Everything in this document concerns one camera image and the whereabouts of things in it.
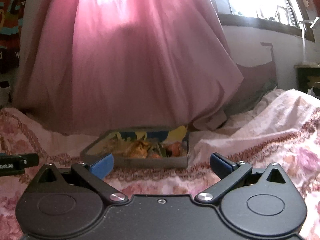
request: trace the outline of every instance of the triangular cutout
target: triangular cutout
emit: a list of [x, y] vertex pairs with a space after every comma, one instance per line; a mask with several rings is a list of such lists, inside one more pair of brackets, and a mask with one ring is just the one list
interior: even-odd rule
[[41, 178], [39, 179], [39, 183], [53, 182], [56, 180], [57, 180], [57, 178], [54, 175], [53, 171], [51, 169], [46, 169], [44, 171], [44, 173], [42, 174]]
[[272, 169], [272, 171], [270, 172], [267, 178], [267, 181], [282, 183], [282, 184], [285, 183], [285, 180], [278, 169]]

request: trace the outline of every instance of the bed sheet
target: bed sheet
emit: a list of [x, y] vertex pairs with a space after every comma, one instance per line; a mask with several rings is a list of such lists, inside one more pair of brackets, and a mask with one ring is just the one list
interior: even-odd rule
[[[104, 181], [132, 194], [191, 194], [219, 181], [210, 170], [209, 156], [219, 152], [234, 162], [255, 167], [278, 162], [285, 169], [308, 207], [300, 232], [306, 240], [320, 240], [320, 100], [296, 90], [274, 90], [252, 110], [231, 116], [214, 132], [190, 135], [187, 169], [116, 169]], [[0, 111], [0, 146], [8, 154], [38, 152], [40, 164], [54, 162], [68, 167], [96, 137], [63, 136], [44, 130], [18, 110]], [[39, 167], [24, 175], [0, 178], [0, 239], [22, 236], [15, 219], [15, 205]]]

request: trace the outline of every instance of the blue gripper pad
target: blue gripper pad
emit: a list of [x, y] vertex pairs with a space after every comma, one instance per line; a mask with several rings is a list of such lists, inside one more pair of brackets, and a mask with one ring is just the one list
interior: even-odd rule
[[218, 153], [213, 153], [210, 156], [211, 170], [220, 178], [223, 179], [235, 170], [236, 164], [223, 157]]
[[99, 179], [103, 179], [112, 171], [113, 165], [113, 155], [109, 154], [103, 159], [97, 161], [95, 164], [91, 165], [89, 172]]

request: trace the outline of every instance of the white lamp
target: white lamp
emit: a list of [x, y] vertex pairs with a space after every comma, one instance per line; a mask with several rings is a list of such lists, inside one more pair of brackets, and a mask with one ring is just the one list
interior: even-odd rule
[[310, 28], [315, 29], [320, 23], [319, 20], [320, 20], [320, 17], [317, 17], [314, 20], [298, 21], [298, 24], [303, 25], [303, 30], [302, 30], [303, 61], [302, 61], [301, 65], [318, 66], [317, 63], [307, 61], [307, 56], [306, 56], [306, 23], [311, 23]]

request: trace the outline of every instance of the open box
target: open box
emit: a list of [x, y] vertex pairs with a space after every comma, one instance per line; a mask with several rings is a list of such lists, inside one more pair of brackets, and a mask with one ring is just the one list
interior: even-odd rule
[[81, 153], [80, 158], [85, 160], [86, 162], [93, 162], [97, 160], [99, 157], [102, 157], [106, 153], [106, 143], [113, 134], [121, 134], [126, 136], [133, 136], [134, 134], [139, 133], [146, 134], [145, 140], [148, 141], [148, 138], [157, 139], [159, 142], [164, 142], [167, 140], [174, 140], [168, 139], [170, 136], [179, 137], [181, 140], [181, 145], [183, 146], [184, 154], [183, 156], [179, 157], [163, 157], [159, 159], [149, 159], [149, 158], [128, 158], [123, 157], [118, 154], [114, 154], [114, 162], [116, 168], [137, 168], [137, 169], [171, 169], [171, 168], [186, 168], [188, 166], [188, 157], [189, 157], [189, 133], [187, 128], [185, 128], [184, 136], [183, 134], [177, 135], [177, 129], [168, 129], [168, 128], [135, 128], [129, 130], [121, 130], [119, 131], [108, 131], [100, 136], [96, 141], [86, 147]]

